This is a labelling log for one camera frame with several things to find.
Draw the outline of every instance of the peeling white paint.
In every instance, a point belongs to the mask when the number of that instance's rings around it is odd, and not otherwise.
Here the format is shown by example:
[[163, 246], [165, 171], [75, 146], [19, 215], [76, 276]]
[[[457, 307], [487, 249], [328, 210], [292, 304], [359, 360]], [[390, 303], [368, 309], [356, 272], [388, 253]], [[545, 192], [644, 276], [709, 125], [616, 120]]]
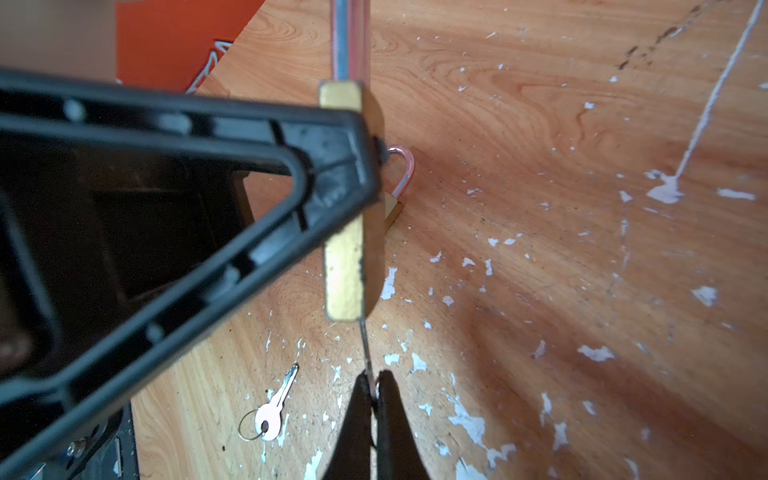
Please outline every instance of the peeling white paint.
[[674, 175], [666, 175], [659, 170], [650, 170], [645, 172], [645, 176], [651, 180], [661, 179], [664, 185], [653, 187], [646, 194], [648, 197], [658, 200], [663, 204], [676, 204], [680, 201], [680, 198], [684, 196], [677, 189], [677, 177]]
[[565, 435], [565, 430], [568, 426], [565, 422], [554, 424], [554, 443], [552, 444], [552, 451], [556, 452], [563, 445], [568, 444], [568, 437]]
[[615, 359], [614, 353], [606, 346], [602, 346], [597, 350], [593, 350], [586, 345], [578, 347], [577, 352], [585, 355], [587, 358], [594, 360], [595, 362], [604, 362], [609, 359]]
[[491, 468], [496, 468], [496, 460], [504, 460], [506, 462], [509, 454], [515, 453], [517, 451], [518, 448], [514, 443], [508, 443], [506, 445], [502, 445], [501, 451], [496, 449], [488, 449], [485, 453], [485, 457], [488, 459], [488, 464], [491, 466]]
[[589, 400], [584, 400], [582, 405], [584, 405], [584, 409], [587, 410], [590, 415], [593, 417], [598, 416], [598, 413], [594, 410], [594, 403], [590, 402]]
[[400, 363], [400, 354], [388, 353], [384, 355], [384, 363], [386, 363], [388, 366], [392, 365], [393, 363]]
[[451, 397], [450, 395], [446, 395], [445, 397], [453, 404], [453, 409], [456, 414], [453, 417], [448, 417], [448, 420], [454, 426], [460, 425], [464, 427], [464, 430], [467, 432], [467, 435], [469, 435], [472, 442], [487, 450], [485, 444], [482, 442], [482, 436], [485, 434], [485, 419], [482, 417], [470, 416], [467, 409], [462, 405], [461, 397]]
[[725, 198], [736, 198], [741, 200], [755, 200], [757, 196], [755, 194], [749, 194], [747, 192], [737, 192], [730, 188], [718, 188], [717, 194]]
[[456, 462], [456, 480], [488, 480], [488, 478], [472, 465], [467, 465], [463, 458], [460, 458]]
[[423, 370], [424, 372], [427, 371], [427, 362], [422, 360], [418, 355], [415, 353], [411, 354], [411, 358], [413, 359], [413, 370], [411, 370], [411, 373], [416, 373], [419, 370]]
[[637, 463], [633, 462], [631, 458], [624, 457], [624, 460], [629, 465], [629, 469], [634, 475], [634, 480], [640, 480], [640, 469], [637, 467]]
[[395, 274], [396, 273], [397, 273], [396, 267], [389, 268], [389, 275], [387, 275], [386, 279], [384, 280], [384, 288], [382, 288], [382, 300], [389, 300], [392, 298], [392, 295], [395, 294]]
[[546, 416], [549, 415], [552, 417], [552, 401], [549, 399], [549, 396], [546, 392], [541, 394], [541, 401], [544, 403], [544, 406], [541, 407], [541, 413], [538, 415], [538, 421], [543, 427], [546, 423]]
[[451, 450], [448, 448], [448, 446], [445, 443], [436, 442], [435, 448], [438, 450], [441, 457], [451, 456]]
[[286, 441], [286, 430], [288, 429], [288, 419], [290, 418], [290, 414], [286, 414], [286, 419], [283, 422], [283, 431], [280, 432], [280, 434], [277, 436], [277, 445], [282, 448], [283, 443]]
[[432, 406], [429, 405], [428, 403], [425, 403], [424, 405], [419, 405], [419, 409], [427, 412], [428, 417], [432, 416]]
[[717, 302], [717, 289], [713, 286], [700, 286], [690, 292], [705, 306], [713, 306]]
[[544, 340], [539, 341], [538, 348], [531, 354], [534, 360], [540, 359], [547, 352], [547, 343]]
[[306, 464], [304, 470], [304, 480], [317, 480], [317, 467], [320, 466], [320, 459], [323, 457], [323, 453], [320, 449], [317, 449], [315, 455], [312, 456], [312, 460]]

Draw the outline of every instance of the key ring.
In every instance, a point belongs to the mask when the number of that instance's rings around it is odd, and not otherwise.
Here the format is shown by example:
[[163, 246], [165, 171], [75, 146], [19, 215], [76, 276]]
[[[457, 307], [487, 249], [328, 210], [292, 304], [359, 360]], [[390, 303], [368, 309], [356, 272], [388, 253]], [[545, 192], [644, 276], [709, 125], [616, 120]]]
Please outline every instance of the key ring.
[[258, 409], [253, 409], [253, 410], [251, 410], [250, 412], [248, 412], [248, 413], [246, 413], [245, 415], [243, 415], [243, 418], [242, 418], [242, 419], [240, 419], [240, 423], [239, 423], [239, 424], [237, 424], [237, 434], [238, 434], [238, 436], [239, 436], [239, 437], [240, 437], [242, 440], [245, 440], [246, 442], [250, 442], [250, 441], [252, 441], [252, 440], [260, 439], [260, 438], [261, 438], [261, 436], [262, 436], [262, 435], [264, 435], [264, 432], [262, 431], [262, 432], [259, 432], [259, 435], [256, 435], [255, 437], [251, 437], [251, 438], [247, 439], [247, 438], [245, 438], [245, 437], [243, 436], [243, 433], [241, 432], [241, 429], [243, 428], [243, 420], [245, 420], [245, 418], [246, 418], [248, 415], [250, 415], [251, 413], [254, 413], [254, 412], [256, 412], [257, 410], [258, 410]]

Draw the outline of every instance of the silver key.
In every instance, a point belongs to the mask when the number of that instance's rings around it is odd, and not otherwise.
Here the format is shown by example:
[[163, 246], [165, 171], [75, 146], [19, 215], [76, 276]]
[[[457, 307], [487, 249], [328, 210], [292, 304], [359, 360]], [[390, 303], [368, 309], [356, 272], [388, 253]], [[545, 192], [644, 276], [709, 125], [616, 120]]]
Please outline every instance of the silver key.
[[[261, 433], [261, 438], [265, 442], [271, 442], [276, 439], [280, 434], [280, 412], [283, 411], [283, 403], [288, 396], [288, 389], [290, 389], [293, 379], [296, 378], [296, 374], [299, 372], [299, 364], [294, 363], [290, 367], [286, 378], [283, 381], [283, 385], [277, 390], [269, 403], [265, 403], [256, 412], [256, 417], [253, 420], [256, 426], [257, 432]], [[266, 430], [262, 430], [261, 425], [266, 422]]]

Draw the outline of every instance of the wood grain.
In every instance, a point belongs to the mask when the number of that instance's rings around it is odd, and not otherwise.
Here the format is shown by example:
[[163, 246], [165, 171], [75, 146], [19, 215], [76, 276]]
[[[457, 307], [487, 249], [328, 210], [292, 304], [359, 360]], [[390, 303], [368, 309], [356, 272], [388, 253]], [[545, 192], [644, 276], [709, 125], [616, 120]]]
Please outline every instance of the wood grain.
[[[330, 76], [327, 4], [268, 0], [201, 93], [315, 104]], [[417, 169], [386, 238], [396, 294], [369, 331], [377, 369], [401, 356], [391, 368], [433, 478], [456, 476], [460, 458], [488, 478], [768, 475], [765, 13], [679, 179], [684, 196], [647, 197], [661, 181], [644, 175], [675, 173], [754, 7], [373, 2], [372, 89], [387, 141], [410, 146]], [[400, 173], [387, 167], [388, 185]], [[315, 252], [134, 398], [145, 478], [301, 478], [317, 449], [324, 472], [363, 364], [356, 328], [324, 319], [321, 272]], [[691, 292], [701, 286], [717, 289], [710, 307]], [[413, 353], [426, 372], [410, 373]], [[295, 359], [286, 438], [262, 463], [264, 444], [239, 440], [237, 421]], [[491, 469], [449, 421], [447, 395], [485, 419], [486, 447], [517, 452]], [[553, 451], [563, 422], [569, 443]]]

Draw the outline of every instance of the white paint chip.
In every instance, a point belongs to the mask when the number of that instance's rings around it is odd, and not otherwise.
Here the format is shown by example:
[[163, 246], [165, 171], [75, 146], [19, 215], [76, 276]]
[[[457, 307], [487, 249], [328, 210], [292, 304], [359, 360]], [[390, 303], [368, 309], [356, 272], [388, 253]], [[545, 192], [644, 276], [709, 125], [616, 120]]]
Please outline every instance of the white paint chip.
[[616, 358], [614, 353], [610, 351], [606, 346], [602, 346], [599, 349], [593, 350], [586, 345], [582, 345], [578, 347], [578, 350], [576, 351], [583, 354], [590, 360], [594, 360], [595, 362], [604, 362], [606, 360]]
[[422, 360], [418, 355], [415, 353], [411, 354], [411, 358], [413, 359], [413, 370], [411, 370], [411, 373], [416, 373], [419, 370], [422, 370], [424, 372], [427, 371], [427, 362]]
[[456, 480], [488, 480], [488, 478], [460, 458], [456, 463]]
[[634, 480], [640, 480], [640, 469], [637, 467], [637, 463], [633, 462], [631, 458], [624, 457], [625, 462], [629, 465], [629, 469], [634, 475]]
[[676, 204], [684, 195], [677, 189], [677, 177], [666, 175], [658, 170], [651, 170], [645, 173], [645, 176], [651, 180], [661, 179], [664, 185], [653, 187], [646, 196], [660, 201], [662, 204]]
[[432, 406], [429, 405], [428, 403], [425, 403], [424, 405], [419, 405], [419, 409], [427, 412], [428, 417], [432, 416]]
[[568, 426], [565, 422], [554, 424], [554, 443], [552, 444], [552, 451], [556, 452], [563, 445], [568, 444], [568, 436], [565, 435], [565, 430]]
[[705, 306], [713, 306], [717, 302], [717, 289], [712, 286], [700, 286], [690, 292]]
[[448, 448], [448, 446], [445, 443], [437, 442], [435, 443], [435, 448], [440, 453], [441, 457], [451, 456], [451, 450]]
[[382, 300], [389, 300], [392, 295], [395, 294], [395, 274], [397, 268], [389, 268], [389, 275], [384, 280], [384, 288], [382, 288]]
[[543, 427], [547, 422], [547, 415], [552, 417], [552, 401], [549, 399], [549, 396], [547, 396], [546, 392], [541, 394], [541, 401], [544, 403], [544, 406], [541, 407], [541, 413], [538, 415], [538, 421]]
[[286, 430], [288, 429], [288, 419], [290, 418], [290, 414], [286, 414], [285, 422], [283, 422], [283, 431], [280, 432], [280, 434], [277, 436], [277, 446], [280, 448], [283, 447], [283, 443], [286, 441]]
[[488, 464], [491, 466], [491, 468], [496, 468], [496, 460], [504, 460], [506, 462], [509, 454], [515, 453], [517, 451], [518, 448], [514, 443], [508, 443], [506, 445], [502, 445], [501, 451], [496, 449], [488, 449], [485, 452], [485, 457], [488, 459]]
[[387, 366], [391, 366], [393, 363], [400, 363], [400, 354], [388, 353], [384, 355], [384, 363], [386, 363]]
[[320, 451], [320, 449], [317, 449], [315, 455], [312, 456], [312, 460], [306, 464], [306, 469], [304, 470], [304, 480], [317, 480], [317, 467], [320, 466], [320, 459], [322, 457], [323, 453]]
[[584, 405], [584, 409], [587, 410], [590, 415], [593, 417], [598, 416], [598, 413], [594, 410], [594, 403], [590, 402], [589, 400], [584, 400], [581, 404]]
[[740, 200], [755, 200], [755, 194], [748, 194], [747, 192], [737, 192], [730, 188], [718, 188], [717, 194], [725, 198], [736, 198]]
[[544, 340], [540, 340], [538, 348], [531, 354], [534, 360], [540, 359], [547, 352], [547, 343]]

